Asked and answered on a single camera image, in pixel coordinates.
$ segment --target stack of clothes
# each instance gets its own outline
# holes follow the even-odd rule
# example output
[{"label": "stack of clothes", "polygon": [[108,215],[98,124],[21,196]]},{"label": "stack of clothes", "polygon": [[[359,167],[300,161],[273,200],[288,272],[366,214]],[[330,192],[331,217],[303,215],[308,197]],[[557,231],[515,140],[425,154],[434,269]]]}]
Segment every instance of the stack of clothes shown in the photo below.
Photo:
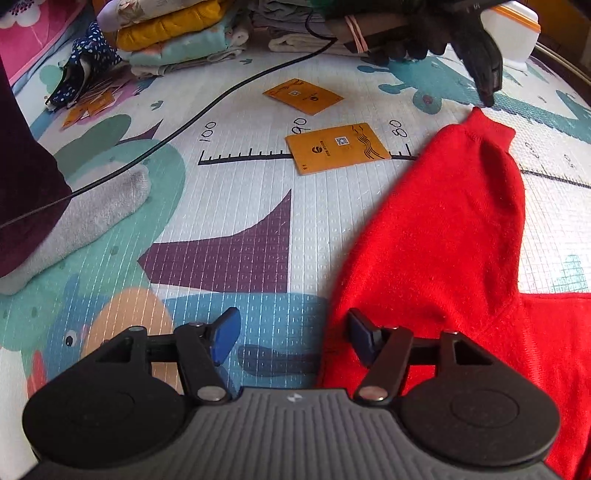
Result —
[{"label": "stack of clothes", "polygon": [[97,22],[116,32],[119,55],[138,77],[232,59],[251,34],[241,0],[111,0]]},{"label": "stack of clothes", "polygon": [[[311,14],[308,27],[318,35],[334,37],[324,24],[324,18],[313,13],[306,0],[250,0],[252,25],[266,28],[271,37],[269,49],[287,52],[314,52],[326,45],[326,40],[314,37],[306,29],[306,19]],[[326,53],[356,56],[341,42]]]}]

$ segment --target black cable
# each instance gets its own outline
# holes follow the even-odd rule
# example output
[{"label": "black cable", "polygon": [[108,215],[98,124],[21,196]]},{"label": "black cable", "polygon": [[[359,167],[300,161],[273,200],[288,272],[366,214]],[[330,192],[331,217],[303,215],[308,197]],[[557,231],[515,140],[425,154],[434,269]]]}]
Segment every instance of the black cable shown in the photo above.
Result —
[{"label": "black cable", "polygon": [[35,215],[36,213],[42,212],[43,210],[51,208],[54,205],[57,205],[61,202],[66,202],[68,200],[72,200],[72,198],[78,197],[78,195],[82,195],[83,193],[86,193],[89,190],[92,190],[93,188],[98,187],[99,185],[102,185],[105,182],[107,182],[111,179],[114,179],[116,176],[121,175],[122,173],[128,171],[131,167],[136,166],[138,163],[140,163],[141,161],[148,158],[152,153],[156,152],[157,150],[159,150],[160,148],[165,146],[167,143],[169,143],[171,140],[173,140],[176,136],[183,133],[187,128],[189,128],[191,125],[193,125],[197,120],[199,120],[203,115],[205,115],[207,112],[209,112],[213,107],[215,107],[219,102],[224,100],[224,98],[227,97],[228,95],[230,95],[231,93],[236,92],[236,90],[238,90],[239,88],[244,87],[248,83],[254,82],[255,80],[258,80],[259,78],[261,78],[269,73],[276,72],[277,70],[281,70],[285,67],[291,67],[292,65],[295,65],[296,63],[299,63],[299,62],[305,61],[305,60],[309,60],[313,57],[316,57],[317,55],[320,55],[322,52],[328,50],[336,42],[336,38],[334,38],[334,39],[328,38],[328,40],[330,40],[329,43],[327,43],[324,47],[316,50],[315,52],[309,53],[308,55],[304,55],[303,57],[300,57],[300,58],[297,58],[294,60],[287,61],[285,63],[281,63],[279,65],[271,67],[270,69],[263,70],[262,72],[259,72],[255,75],[253,75],[252,77],[248,77],[246,80],[243,80],[240,83],[237,83],[236,85],[230,87],[228,90],[221,93],[215,100],[213,100],[211,103],[209,103],[209,105],[207,105],[197,115],[192,117],[191,120],[189,120],[184,125],[177,128],[174,132],[172,132],[164,140],[161,140],[160,142],[155,144],[152,148],[149,148],[144,153],[142,153],[139,157],[130,161],[128,164],[124,165],[123,167],[119,168],[118,170],[115,170],[114,172],[109,173],[108,175],[106,175],[106,176],[104,176],[92,183],[89,183],[85,187],[82,187],[81,189],[78,189],[75,192],[72,192],[69,195],[67,195],[59,200],[55,200],[54,202],[48,203],[47,205],[36,208],[34,210],[31,210],[30,212],[24,213],[23,215],[13,218],[12,220],[4,222],[3,224],[0,225],[0,229],[6,227],[8,225],[12,225],[13,223],[18,222],[19,220],[23,220],[24,218],[30,217],[31,215]]},{"label": "black cable", "polygon": [[310,28],[310,19],[312,18],[313,14],[314,14],[314,11],[310,10],[310,13],[306,17],[306,21],[304,22],[304,26],[305,26],[306,30],[308,31],[308,33],[310,35],[312,35],[313,37],[319,38],[321,40],[329,40],[329,41],[334,40],[336,42],[338,40],[336,37],[325,37],[324,35],[320,35],[319,33],[316,33],[315,31],[313,31]]}]

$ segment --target white container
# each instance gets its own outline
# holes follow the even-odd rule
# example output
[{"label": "white container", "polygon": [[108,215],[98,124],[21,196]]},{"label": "white container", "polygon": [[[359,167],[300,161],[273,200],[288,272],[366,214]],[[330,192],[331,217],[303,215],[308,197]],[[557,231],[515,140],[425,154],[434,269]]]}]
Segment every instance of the white container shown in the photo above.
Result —
[{"label": "white container", "polygon": [[503,55],[503,64],[527,71],[526,59],[540,36],[538,14],[519,2],[507,2],[484,10],[482,24]]}]

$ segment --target navy polka dot fabric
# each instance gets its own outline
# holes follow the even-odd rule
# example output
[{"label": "navy polka dot fabric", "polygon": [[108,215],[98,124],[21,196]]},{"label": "navy polka dot fabric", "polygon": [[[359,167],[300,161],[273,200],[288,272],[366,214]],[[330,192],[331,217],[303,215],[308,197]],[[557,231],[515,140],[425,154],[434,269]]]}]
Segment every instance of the navy polka dot fabric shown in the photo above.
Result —
[{"label": "navy polka dot fabric", "polygon": [[[86,83],[84,69],[80,64],[81,57],[90,64],[90,75]],[[64,66],[61,82],[47,103],[55,108],[68,105],[84,94],[102,73],[120,61],[121,57],[107,43],[97,23],[92,22],[86,30],[86,36],[78,38],[72,45],[72,54]]]}]

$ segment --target black round pad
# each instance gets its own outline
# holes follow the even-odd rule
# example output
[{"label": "black round pad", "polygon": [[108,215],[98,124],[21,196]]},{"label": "black round pad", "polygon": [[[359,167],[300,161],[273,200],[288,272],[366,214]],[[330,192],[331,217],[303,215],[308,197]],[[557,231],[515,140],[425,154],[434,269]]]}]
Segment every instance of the black round pad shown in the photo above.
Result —
[{"label": "black round pad", "polygon": [[413,388],[400,418],[426,450],[452,463],[505,468],[542,460],[558,432],[552,400],[509,368],[469,367]]},{"label": "black round pad", "polygon": [[160,450],[181,429],[183,397],[121,364],[70,369],[34,395],[22,425],[41,459],[75,468],[121,465]]}]

